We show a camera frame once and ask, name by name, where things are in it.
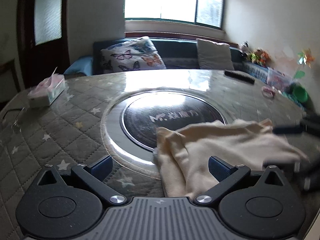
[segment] dark wooden door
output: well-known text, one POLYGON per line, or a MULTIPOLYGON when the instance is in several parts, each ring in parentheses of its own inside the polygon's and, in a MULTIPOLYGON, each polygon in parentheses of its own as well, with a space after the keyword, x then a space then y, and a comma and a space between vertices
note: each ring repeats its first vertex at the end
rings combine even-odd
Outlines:
POLYGON ((18 0, 19 58, 25 87, 37 85, 70 65, 67 0, 18 0))

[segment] gray ribbed panel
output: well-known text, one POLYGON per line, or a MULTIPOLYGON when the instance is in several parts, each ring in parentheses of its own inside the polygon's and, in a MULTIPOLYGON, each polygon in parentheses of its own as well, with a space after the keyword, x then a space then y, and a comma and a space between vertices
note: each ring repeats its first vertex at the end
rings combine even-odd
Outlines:
POLYGON ((98 226, 89 233, 75 238, 75 240, 240 239, 244 238, 224 228, 210 208, 197 207, 185 197, 135 197, 126 206, 110 208, 98 226))

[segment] green leaf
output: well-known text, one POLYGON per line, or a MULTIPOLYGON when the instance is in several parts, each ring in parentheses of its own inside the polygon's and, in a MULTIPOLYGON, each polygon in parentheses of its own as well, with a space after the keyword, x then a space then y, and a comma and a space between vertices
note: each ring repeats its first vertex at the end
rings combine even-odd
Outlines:
POLYGON ((293 79, 303 78, 305 76, 305 73, 301 70, 297 71, 294 75, 293 79))

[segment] window sill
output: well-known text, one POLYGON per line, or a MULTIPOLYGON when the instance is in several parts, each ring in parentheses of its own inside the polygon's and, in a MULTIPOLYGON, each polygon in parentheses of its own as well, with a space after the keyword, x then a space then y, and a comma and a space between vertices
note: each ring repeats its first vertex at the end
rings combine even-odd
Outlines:
POLYGON ((171 21, 154 21, 154 20, 126 20, 126 32, 167 32, 183 33, 197 36, 204 36, 216 39, 225 39, 226 32, 210 27, 179 23, 171 21))

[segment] towel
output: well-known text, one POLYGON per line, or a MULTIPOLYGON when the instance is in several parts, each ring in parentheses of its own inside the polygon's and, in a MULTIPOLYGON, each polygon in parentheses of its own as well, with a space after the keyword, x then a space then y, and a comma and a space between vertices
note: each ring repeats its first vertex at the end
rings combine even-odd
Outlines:
POLYGON ((157 160, 165 195, 193 199, 218 184, 209 172, 210 156, 255 171, 262 170, 265 159, 307 159, 272 129, 269 119, 260 123, 237 119, 227 125, 220 121, 190 124, 176 131, 157 128, 157 160))

